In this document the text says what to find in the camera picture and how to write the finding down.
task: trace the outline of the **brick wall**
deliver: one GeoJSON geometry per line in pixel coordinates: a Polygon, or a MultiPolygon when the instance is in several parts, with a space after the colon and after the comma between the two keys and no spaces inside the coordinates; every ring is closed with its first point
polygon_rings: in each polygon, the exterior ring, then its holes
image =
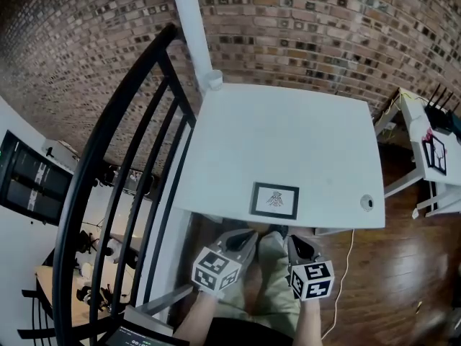
{"type": "MultiPolygon", "coordinates": [[[[0,6],[0,93],[46,137],[64,140],[78,152],[135,60],[166,24],[178,24],[174,0],[0,0],[0,6]]],[[[187,48],[176,40],[168,52],[198,111],[187,48]]],[[[122,162],[161,79],[155,67],[112,139],[108,161],[122,162]]],[[[171,100],[168,92],[134,167],[143,168],[159,129],[157,120],[163,119],[171,100]]],[[[166,138],[170,142],[172,135],[166,138]]],[[[160,164],[168,149],[166,143],[160,164]]]]}
{"type": "MultiPolygon", "coordinates": [[[[461,0],[200,0],[213,66],[225,80],[368,101],[396,86],[423,96],[438,82],[460,98],[461,0]]],[[[0,0],[0,93],[47,137],[81,151],[126,71],[168,22],[174,0],[0,0]]],[[[187,48],[169,50],[198,110],[187,48]]],[[[120,162],[147,101],[135,98],[108,159],[120,162]]],[[[162,105],[161,111],[171,101],[162,105]]],[[[153,121],[147,138],[152,139],[153,121]]],[[[141,149],[135,165],[148,153],[141,149]]]]}
{"type": "Polygon", "coordinates": [[[200,0],[232,82],[337,93],[376,115],[402,86],[461,94],[461,0],[200,0]]]}

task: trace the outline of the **electrical cable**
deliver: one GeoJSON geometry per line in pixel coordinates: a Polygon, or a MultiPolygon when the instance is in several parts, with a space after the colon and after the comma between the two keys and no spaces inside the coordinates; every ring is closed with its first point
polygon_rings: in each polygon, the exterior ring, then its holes
{"type": "Polygon", "coordinates": [[[424,98],[423,98],[423,97],[421,97],[421,96],[415,97],[413,100],[418,100],[418,99],[421,99],[421,100],[423,100],[423,101],[424,101],[426,104],[429,104],[429,101],[428,101],[428,100],[426,100],[426,99],[424,99],[424,98]]]}
{"type": "Polygon", "coordinates": [[[337,315],[338,315],[338,300],[339,300],[339,296],[341,296],[341,292],[343,291],[343,280],[344,278],[346,277],[346,274],[347,274],[347,271],[349,270],[349,256],[351,254],[351,251],[352,251],[352,247],[354,246],[354,232],[355,232],[355,229],[352,229],[352,234],[351,234],[351,246],[349,247],[349,251],[347,252],[347,256],[346,256],[346,271],[344,272],[343,274],[343,277],[341,278],[341,282],[339,283],[339,292],[338,292],[338,295],[336,297],[336,300],[334,301],[334,319],[333,319],[333,324],[331,325],[330,329],[328,331],[325,332],[325,334],[322,336],[322,340],[326,337],[326,335],[328,333],[330,333],[333,328],[336,326],[336,319],[337,319],[337,315]]]}
{"type": "Polygon", "coordinates": [[[402,93],[400,93],[398,96],[394,97],[394,99],[392,100],[392,102],[390,103],[388,108],[384,112],[382,112],[382,114],[380,116],[380,119],[376,122],[376,125],[378,125],[380,123],[380,121],[382,120],[382,117],[384,117],[385,115],[387,115],[390,112],[390,108],[397,102],[397,99],[398,99],[398,102],[400,103],[401,97],[402,97],[402,93]]]}
{"type": "Polygon", "coordinates": [[[102,229],[102,226],[100,226],[100,224],[102,223],[103,220],[104,220],[104,218],[101,219],[101,220],[98,222],[98,224],[93,224],[93,223],[88,223],[88,222],[83,222],[83,221],[82,221],[82,223],[83,223],[83,224],[88,224],[89,226],[93,226],[93,227],[102,229]]]}

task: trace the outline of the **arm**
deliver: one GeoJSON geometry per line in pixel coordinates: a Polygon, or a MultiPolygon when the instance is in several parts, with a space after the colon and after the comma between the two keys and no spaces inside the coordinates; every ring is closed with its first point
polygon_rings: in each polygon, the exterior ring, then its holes
{"type": "Polygon", "coordinates": [[[320,302],[303,301],[293,346],[322,346],[320,302]]]}
{"type": "Polygon", "coordinates": [[[186,319],[173,337],[190,342],[190,346],[202,346],[207,339],[218,299],[205,292],[199,293],[186,319]]]}

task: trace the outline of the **shoe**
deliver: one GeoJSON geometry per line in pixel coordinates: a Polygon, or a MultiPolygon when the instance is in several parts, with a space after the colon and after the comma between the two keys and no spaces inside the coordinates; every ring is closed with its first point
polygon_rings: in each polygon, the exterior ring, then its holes
{"type": "Polygon", "coordinates": [[[285,240],[285,237],[288,235],[289,229],[290,228],[288,226],[281,226],[279,224],[271,224],[269,226],[269,230],[266,232],[265,235],[270,234],[272,232],[279,232],[283,240],[285,240]]]}

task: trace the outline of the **person's leg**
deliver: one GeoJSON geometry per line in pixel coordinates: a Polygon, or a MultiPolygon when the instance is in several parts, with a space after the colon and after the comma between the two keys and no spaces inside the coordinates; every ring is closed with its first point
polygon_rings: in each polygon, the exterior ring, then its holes
{"type": "Polygon", "coordinates": [[[293,337],[300,314],[300,302],[289,287],[288,254],[282,235],[272,232],[259,243],[259,265],[262,287],[258,298],[255,321],[293,337]]]}
{"type": "Polygon", "coordinates": [[[243,297],[243,278],[224,290],[224,298],[219,300],[215,316],[217,318],[232,318],[248,321],[249,315],[245,312],[245,298],[243,297]]]}

